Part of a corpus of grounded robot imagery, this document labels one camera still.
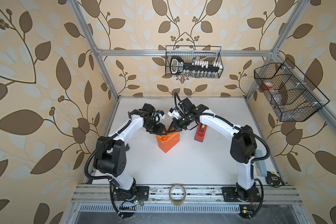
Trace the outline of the red tape dispenser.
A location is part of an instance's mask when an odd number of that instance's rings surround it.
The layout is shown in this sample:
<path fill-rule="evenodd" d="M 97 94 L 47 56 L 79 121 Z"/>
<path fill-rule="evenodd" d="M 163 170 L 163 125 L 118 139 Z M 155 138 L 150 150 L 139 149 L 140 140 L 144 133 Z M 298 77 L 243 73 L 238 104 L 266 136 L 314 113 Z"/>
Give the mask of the red tape dispenser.
<path fill-rule="evenodd" d="M 206 130 L 207 130 L 207 126 L 206 125 L 205 125 L 205 129 L 204 130 L 201 129 L 201 126 L 202 126 L 202 123 L 200 123 L 198 125 L 197 131 L 196 131 L 196 135 L 194 137 L 194 140 L 198 141 L 198 142 L 203 142 L 205 134 L 206 134 Z"/>

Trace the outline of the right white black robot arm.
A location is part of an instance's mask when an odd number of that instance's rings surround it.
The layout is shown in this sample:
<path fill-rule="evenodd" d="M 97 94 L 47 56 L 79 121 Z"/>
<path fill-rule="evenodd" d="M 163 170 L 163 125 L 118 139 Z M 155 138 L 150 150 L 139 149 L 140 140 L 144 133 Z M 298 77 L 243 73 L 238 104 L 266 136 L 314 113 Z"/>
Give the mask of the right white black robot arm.
<path fill-rule="evenodd" d="M 263 204 L 264 188 L 262 181 L 254 178 L 254 163 L 270 157 L 269 146 L 248 125 L 235 125 L 205 105 L 195 106 L 188 98 L 181 100 L 177 93 L 174 94 L 174 101 L 175 107 L 168 113 L 173 121 L 166 133 L 187 130 L 192 122 L 196 122 L 196 141 L 203 142 L 209 127 L 230 140 L 230 155 L 236 161 L 238 171 L 236 190 L 232 195 L 242 202 L 252 202 L 254 195 L 259 195 L 260 202 L 254 211 L 244 208 L 240 213 L 243 219 L 255 217 Z"/>

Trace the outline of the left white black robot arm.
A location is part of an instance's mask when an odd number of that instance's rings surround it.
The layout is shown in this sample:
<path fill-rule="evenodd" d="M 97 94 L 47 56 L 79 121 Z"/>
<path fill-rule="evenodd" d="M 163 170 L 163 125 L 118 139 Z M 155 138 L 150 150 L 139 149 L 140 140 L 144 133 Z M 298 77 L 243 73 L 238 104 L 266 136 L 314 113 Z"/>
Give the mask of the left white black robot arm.
<path fill-rule="evenodd" d="M 112 135 L 98 138 L 96 148 L 88 157 L 84 174 L 89 180 L 109 181 L 110 200 L 117 215 L 124 219 L 125 215 L 118 209 L 113 198 L 113 189 L 124 198 L 124 201 L 137 200 L 136 180 L 126 171 L 126 146 L 134 134 L 145 128 L 149 134 L 162 135 L 166 131 L 160 122 L 165 118 L 164 111 L 156 110 L 145 103 L 141 109 L 128 112 L 128 120 Z"/>

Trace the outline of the yellow orange wrapping paper sheet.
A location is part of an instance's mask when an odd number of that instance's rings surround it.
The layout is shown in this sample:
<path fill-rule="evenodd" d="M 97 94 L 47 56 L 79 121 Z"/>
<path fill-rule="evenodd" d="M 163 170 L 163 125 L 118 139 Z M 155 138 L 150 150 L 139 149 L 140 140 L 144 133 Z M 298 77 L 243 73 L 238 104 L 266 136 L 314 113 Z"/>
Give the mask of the yellow orange wrapping paper sheet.
<path fill-rule="evenodd" d="M 158 147 L 164 152 L 169 152 L 179 141 L 180 141 L 180 133 L 173 132 L 167 135 L 156 136 Z"/>

